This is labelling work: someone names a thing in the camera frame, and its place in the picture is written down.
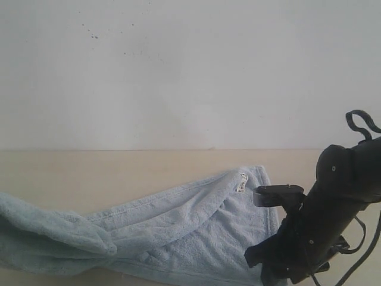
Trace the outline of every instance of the towel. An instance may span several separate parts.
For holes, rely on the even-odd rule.
[[[253,192],[270,181],[242,167],[81,216],[0,193],[0,267],[76,275],[102,267],[180,286],[262,285],[245,250],[275,234],[276,209]]]

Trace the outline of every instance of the fabric tag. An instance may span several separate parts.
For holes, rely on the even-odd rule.
[[[249,179],[248,175],[246,175],[244,173],[241,173],[241,182],[239,183],[236,192],[240,192],[242,194],[245,193],[245,191],[246,191],[246,183],[248,182],[248,179]]]

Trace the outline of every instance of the wooden surface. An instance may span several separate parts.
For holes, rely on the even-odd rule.
[[[0,152],[0,191],[44,209],[86,214],[220,171],[256,164],[266,167],[273,184],[298,184],[308,190],[315,179],[319,154],[319,150]],[[373,206],[360,214],[368,224],[367,242],[373,235],[378,209],[379,206]],[[361,229],[353,223],[344,234],[355,246]],[[346,285],[379,285],[380,254],[381,247],[377,246]],[[332,270],[318,276],[321,283],[336,283],[358,257],[335,258]],[[160,284],[97,269],[73,278],[0,270],[0,285]],[[300,285],[313,282],[308,280]]]

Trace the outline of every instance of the towel fold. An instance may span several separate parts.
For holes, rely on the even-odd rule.
[[[88,216],[0,193],[0,267],[48,275],[103,267],[173,285],[262,285],[261,266],[249,269],[243,254],[279,226],[275,209],[253,204],[253,190],[269,184],[263,167],[243,167]]]

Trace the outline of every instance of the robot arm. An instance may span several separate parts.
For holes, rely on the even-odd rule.
[[[249,267],[263,264],[261,279],[265,286],[274,286],[285,278],[296,284],[309,276],[318,285],[314,274],[327,271],[328,261],[334,255],[354,252],[348,250],[349,245],[341,236],[349,223],[356,219],[365,234],[365,226],[356,215],[369,204],[381,201],[381,137],[372,139],[366,129],[354,125],[353,114],[361,116],[371,130],[381,133],[367,113],[347,113],[349,127],[361,132],[365,140],[351,149],[337,145],[326,148],[317,162],[316,182],[307,196],[295,185],[262,186],[255,190],[255,205],[283,206],[287,212],[276,235],[245,253]]]

